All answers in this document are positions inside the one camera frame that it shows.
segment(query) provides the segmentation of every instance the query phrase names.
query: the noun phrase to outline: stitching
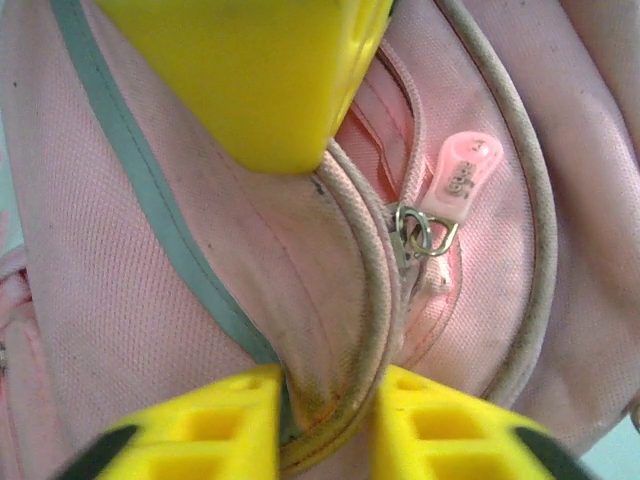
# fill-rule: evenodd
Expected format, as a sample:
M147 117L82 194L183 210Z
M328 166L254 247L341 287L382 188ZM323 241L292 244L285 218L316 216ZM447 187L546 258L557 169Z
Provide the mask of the stitching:
M440 337L442 337L442 335L444 334L445 330L447 329L447 327L449 327L449 325L451 324L451 320L454 317L454 313L456 310L456 306L457 306L457 301L458 298L460 297L460 291L462 288L462 251L460 248L460 240L456 239L455 243L454 243L454 248L455 248L455 259L453 258L453 251L450 251L451 253L448 255L448 263L449 263L449 267L451 268L451 272L452 274L454 274L457 278L452 278L451 282L456 285L456 288L454 288L451 292L449 292L449 294L446 296L445 299L445 307L442 309L442 311L440 312L440 315L438 315L438 319L433 323L433 325L431 326L431 328L425 332L423 338L420 340L420 342L418 342L415 347L413 348L413 351L411 353L411 355L409 355L408 359L407 359L407 363L406 366L409 368L414 368L418 363L422 362L425 357L427 357L429 355L429 353L431 352L431 350L433 349L433 347L435 347L436 343L438 343L438 340L440 340ZM429 345L427 345L425 347L425 344L427 343L427 340L429 339L429 337L431 336L432 333L436 332L437 334L435 336L435 338L432 338L431 341L429 342Z
M327 153L325 153L326 156L329 157L333 157L334 156L334 151L331 147L331 144L329 146L329 150ZM355 170L355 167L353 165L348 165L348 164L341 164L340 161L338 160L340 158L340 155L343 155L345 158L346 154L340 150L340 152L338 153L338 156L336 156L334 158L334 162L336 163L337 166L339 166L345 173L345 175L347 176L347 178L353 183L354 187L356 188L358 195L361 199L361 201L364 203L364 206L366 207L367 211L369 212L369 214L371 215L371 218L374 222L374 224L376 224L377 226L379 226L378 222L376 221L375 215L374 215L374 210L371 209L371 206L368 204L368 202L365 200L365 198L362 196L362 192L360 190L360 188L363 187L362 183L360 182L360 179L357 176L357 173L354 171L350 171L349 168L351 167L353 170ZM344 207L342 205L340 205L340 203L338 202L339 207L341 208L342 212L345 213ZM366 265L367 263L371 262L371 259L369 258L367 260L367 257L369 256L368 254L365 254L367 250L361 250L361 258L362 261L364 262L364 264ZM389 257L387 257L386 252L383 253L385 259L387 260L386 265L383 270L386 272L387 275L390 276L390 270L393 268L390 266L390 260ZM377 290L377 282L372 281L369 283L368 285L368 293L371 294L372 291L375 293L375 290ZM371 296L369 296L369 300L371 301L371 305L373 306L375 303L379 303L379 302L374 302L371 298ZM396 311L397 305L395 305L395 301L393 299L393 297L390 299L390 304L388 305L388 309L386 310L386 312L388 314L390 314L391 318L393 318L394 312ZM380 322L378 323L373 323L372 326L369 326L369 329L372 331L371 333L376 333L376 329L374 327L380 327L379 325ZM349 435L349 432L354 432L354 429L357 428L358 425L361 425L362 422L364 422L364 418L363 418L363 407L367 405L368 402L371 402L372 399L372 388L373 385L376 384L382 376L382 371L381 369L384 368L383 365L384 364L388 364L390 361L390 338L391 338L391 333L392 330L394 329L394 325L393 322L391 321L388 325L388 329L386 330L386 334L382 333L382 335L384 335L385 337L385 341L384 341L384 345L382 346L381 351L379 352L379 355L377 356L376 359L376 363L377 366L375 367L374 371L371 372L372 378L373 378L373 382L369 383L368 386L366 386L366 391L363 392L360 395L360 400L359 402L354 403L353 405L349 405L349 406L344 406L345 402L350 402L353 403L353 399L350 397L346 397L344 399L342 399L343 401L343 405L342 405L342 409L334 409L333 413L331 414L331 416L338 415L338 418L334 420L334 424L338 423L338 425L340 426L340 428L336 429L333 428L333 433L327 434L325 433L324 430L320 430L320 434L314 434L314 432L311 432L311 437L319 437L320 441L317 440L317 438L314 438L314 442L312 443L312 445L315 444L315 447L313 448L308 448L308 446L305 446L303 444L302 448L307 450L307 453L305 455L299 456L298 460L291 462L290 464L288 464L286 467L284 467L285 471L291 471L293 469L296 469L299 467L299 465L301 464L305 464L305 463L309 463L311 461L311 465L308 466L313 466L316 465L318 461L322 461L326 458L325 453L327 452L327 450L331 449L332 446L334 446L336 444L336 442L341 442L341 440L345 439L345 436ZM364 350L362 350L363 353L371 353L369 351L369 349L365 348ZM346 393L351 393L351 397L356 397L357 395L357 391L355 392L349 392L349 390L347 389ZM357 407L357 410L349 413L349 407L350 406L355 406Z
M327 334L324 322L322 321L322 316L319 313L318 307L316 305L316 303L313 301L313 298L311 297L311 293L309 291L309 288L307 287L307 285L305 284L305 282L302 279L302 275L300 274L300 271L296 268L295 263L293 262L293 259L291 258L291 255L289 254L289 251L287 250L287 248L284 246L284 243L280 240L280 238L278 237L278 235L276 235L275 231L269 226L269 224L266 222L266 220L264 219L264 217L262 216L262 214L258 211L258 209L256 208L255 204L253 203L253 201L251 200L251 197L249 195L247 195L245 193L245 189L242 188L242 184L240 183L240 181L238 180L238 177L236 177L236 174L233 172L233 169L229 166L229 164L225 161L224 156L222 155L222 153L220 152L220 150L218 150L217 148L215 149L216 154L218 155L218 158L220 158L220 160L222 161L222 164L225 166L225 168L227 169L227 171L231 174L231 176L233 177L233 179L236 182L236 185L238 186L238 188L245 194L245 197L247 199L247 202L249 203L249 205L251 205L251 208L253 209L253 211L255 212L255 214L258 216L258 218L260 218L260 220L262 221L262 223L264 224L265 227L267 227L267 230L269 231L269 233L271 233L271 235L273 236L274 240L276 242L278 242L278 244L280 245L280 248L282 249L283 253L285 254L285 256L287 257L287 259L289 260L289 263L291 264L291 266L293 267L293 270L295 271L296 277L298 278L298 280L300 281L300 285L302 286L305 295L307 296L307 298L309 299L309 303L311 304L311 308L313 310L313 313L315 314L316 318L318 320L320 320L320 326L322 327L322 333L324 335L325 340L327 341L327 345L329 348L329 353L331 353L331 357L333 358L333 350L331 348L331 342L329 342L329 336Z
M362 129L364 130L364 134L368 136L368 138L373 142L374 148L378 155L380 155L379 164L382 166L382 170L384 171L385 180L389 184L390 190L396 197L399 197L399 189L397 183L397 179L391 173L389 168L389 159L387 158L387 147L385 142L382 141L378 132L376 132L371 120L367 117L367 115L362 111L362 108L355 103L351 105L350 113L353 114L354 122L356 122Z
M396 133L398 134L398 136L400 138L402 138L403 143L406 142L406 139L404 138L404 136L402 135L402 131L400 130L400 126L398 125L398 122L396 122L395 117L391 114L391 110L389 110L389 106L387 105L387 103L382 99L382 96L380 95L380 93L378 92L378 90L375 88L375 86L373 85L373 83L371 82L371 80L369 80L367 77L364 78L363 80L364 83L367 84L367 86L369 87L369 89L371 90L371 92L374 94L374 96L378 99L378 101L382 104L382 107L384 108L384 111L386 112L387 116L389 117L389 119L391 120L391 124L393 125L393 128L395 129Z
M81 27L81 21L80 21L79 16L78 16L78 15L79 15L78 10L81 8L81 7L80 7L80 4L79 4L78 2L75 2L75 1L71 1L69 4L70 4L70 7L71 7L71 11L72 11L72 14L73 14L74 20L76 21L76 24L77 24L79 27ZM88 41L89 43L91 42L91 40L92 40L92 39L90 39L90 38L89 38L89 36L87 35L87 32L86 32L83 28L78 28L78 29L77 29L77 31L78 31L78 32L80 32L80 34L83 36L83 38L84 38L84 40L85 40L85 41ZM91 62L93 63L93 67L95 68L95 71L100 75L100 78L101 78L101 79L102 79L102 81L103 81L103 86L104 86L105 90L108 92L110 99L112 100L112 106L113 106L113 107L115 108L115 110L118 112L118 114L119 114L119 116L120 116L120 120L122 121L122 124L124 124L124 126L125 126L125 128L126 128L127 132L129 133L130 140L133 142L133 144L135 145L136 150L138 151L138 153L139 153L140 157L141 157L141 158L142 158L142 160L144 161L145 166L147 167L147 171L149 172L150 177L152 178L153 183L154 183L154 184L155 184L155 186L156 186L156 189L157 189L157 191L158 191L158 193L159 193L159 195L160 195L160 198L162 199L162 202L164 203L164 205L165 205L165 207L166 207L166 210L167 210L167 211L168 211L168 213L169 213L169 216L170 216L170 218L171 218L171 221L172 221L172 223L173 223L173 225L174 225L175 229L177 230L178 235L179 235L180 239L182 240L183 245L186 247L187 251L191 254L191 258L193 259L193 261L195 262L195 264L198 266L198 268L199 268L200 272L201 272L201 273L204 275L204 277L207 279L207 281L209 282L209 285L210 285L211 287L213 287L213 289L214 289L216 292L220 293L220 290L218 289L218 287L217 287L215 284L213 284L213 282L212 282L212 281L211 281L211 279L209 278L209 275L207 274L206 270L203 268L203 266L202 266L202 265L200 264L200 262L197 260L197 258L196 258L196 256L195 256L195 254L194 254L193 250L192 250L192 249L191 249L191 247L188 245L188 243L187 243L187 241L186 241L186 238L185 238L185 237L184 237L184 235L183 235L182 230L181 230L180 228L178 228L178 226L177 226L177 224L176 224L175 216L174 216L174 214L173 214L173 211L169 208L169 205L168 205L167 200L166 200L166 198L165 198L165 196L164 196L164 193L162 192L162 190L160 189L160 186L158 185L157 178L156 178L156 176L154 175L154 173L153 173L152 169L149 167L148 159L147 159L147 157L142 153L142 149L140 148L140 145L138 144L138 141L137 141L137 139L135 138L135 135L134 135L134 134L133 134L133 132L131 131L131 128L130 128L130 126L129 126L129 123L126 121L126 119L124 118L124 115L123 115L122 111L120 110L120 107L119 107L119 105L118 105L118 103L117 103L117 100L116 100L116 97L115 97L115 95L114 95L114 92L113 92L113 91L112 91L112 89L109 87L109 82L107 81L107 78L105 77L104 72L102 71L102 69L101 69L101 68L100 68L100 66L98 65L98 62L96 61L96 57L94 56L94 52L93 52L91 49L89 49L89 50L88 50L88 52L89 52L89 58L91 59ZM233 310L233 308L231 308L231 306L229 305L229 302L228 302L226 299L222 298L222 300L226 303L227 307L228 307L230 310ZM254 339L254 340L255 340L255 341L256 341L256 342L257 342L257 343L262 347L262 349L263 349L263 352L262 352L262 353L265 353L265 354L267 354L267 356L271 357L270 352L269 352L268 345L267 345L267 344L266 344L262 339L260 339L260 338L258 337L258 335L256 335L256 333L255 333L254 331L252 331L251 329L248 329L248 328L246 328L246 326L245 326L245 329L244 329L244 330L245 330L245 333L246 333L246 334L249 334L249 336L251 336L251 337L252 337L252 338L253 338L253 339Z

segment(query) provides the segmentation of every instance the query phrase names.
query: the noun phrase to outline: yellow plastic object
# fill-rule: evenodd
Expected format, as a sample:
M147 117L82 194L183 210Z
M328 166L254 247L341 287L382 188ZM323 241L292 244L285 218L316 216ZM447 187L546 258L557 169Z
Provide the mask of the yellow plastic object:
M553 480L516 427L545 433L525 417L390 367L375 406L373 480Z
M98 0L248 169L322 159L387 27L392 0Z
M281 387L262 366L124 418L139 433L97 478L274 480Z

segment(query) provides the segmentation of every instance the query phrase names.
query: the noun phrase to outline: pink fabric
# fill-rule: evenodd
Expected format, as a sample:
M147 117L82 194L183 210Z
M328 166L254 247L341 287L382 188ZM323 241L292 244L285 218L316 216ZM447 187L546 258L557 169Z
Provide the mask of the pink fabric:
M606 64L598 56L607 67L598 70L556 2L467 3L518 86L556 188L560 263L551 326L516 407L584 451L640 386L640 175L632 142L640 135L633 120L640 85L637 76L624 76L639 68L638 52L616 50ZM627 16L638 11L637 2L585 7L583 18L618 12L619 24L605 17L611 20L606 48L624 45L627 35L638 38L637 15ZM618 85L620 103L603 74Z
M536 186L527 184L512 126L445 3L455 2L399 3L385 45L395 66L374 60L336 136L369 192L335 150L313 176L246 172L83 2L195 240L278 353L311 438L334 421L354 383L363 383L354 422L365 415L366 390L392 354L436 381L486 394L526 321L539 241L530 201ZM582 450L640 386L640 182L631 140L640 134L625 103L639 97L614 81L622 60L611 66L595 50L595 63L588 54L579 36L595 28L588 15L573 13L576 33L554 1L466 3L532 117L560 219L550 328L540 359L527 358L536 370L524 391L528 378L494 400ZM253 362L157 243L47 1L8 0L0 55L29 266L27 282L24 250L0 259L0 340L9 362L0 385L0 470L7 480L41 479L119 417ZM409 184L418 205L442 143L465 130L498 138L504 161L451 251L412 267L400 295L374 210L397 202ZM424 175L409 164L412 155L425 162ZM396 328L404 333L397 345ZM368 370L356 376L363 358ZM299 478L368 478L367 435Z

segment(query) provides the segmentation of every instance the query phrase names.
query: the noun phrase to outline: zipper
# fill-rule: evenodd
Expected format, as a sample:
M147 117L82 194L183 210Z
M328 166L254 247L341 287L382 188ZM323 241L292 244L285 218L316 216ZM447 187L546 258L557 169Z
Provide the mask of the zipper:
M475 198L503 158L501 143L484 133L460 132L445 140L419 206L395 206L391 235L399 268L406 269L412 258L449 251ZM444 230L439 241L434 226Z
M334 141L316 171L351 225L367 278L367 321L362 354L352 368L339 404L322 423L281 448L280 469L295 475L319 463L353 438L368 418L377 386L398 350L402 335L400 276L386 236L386 209L369 182Z
M440 149L431 184L422 196L427 173L431 172L425 158L426 129L420 93L388 42L383 41L378 58L404 93L415 122L400 200L389 207L389 236L396 264L404 275L415 261L449 251L482 185L502 161L504 149L496 138L480 132L450 136Z

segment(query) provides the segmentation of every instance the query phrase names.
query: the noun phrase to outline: text on zipper pull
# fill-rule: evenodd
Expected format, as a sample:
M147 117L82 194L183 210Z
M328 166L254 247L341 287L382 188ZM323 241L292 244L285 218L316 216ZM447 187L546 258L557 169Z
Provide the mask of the text on zipper pull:
M475 197L503 158L502 144L485 133L460 132L445 140L433 181L418 209L424 215L423 221L408 236L417 257L437 257L451 248ZM439 245L433 242L433 223L446 232Z

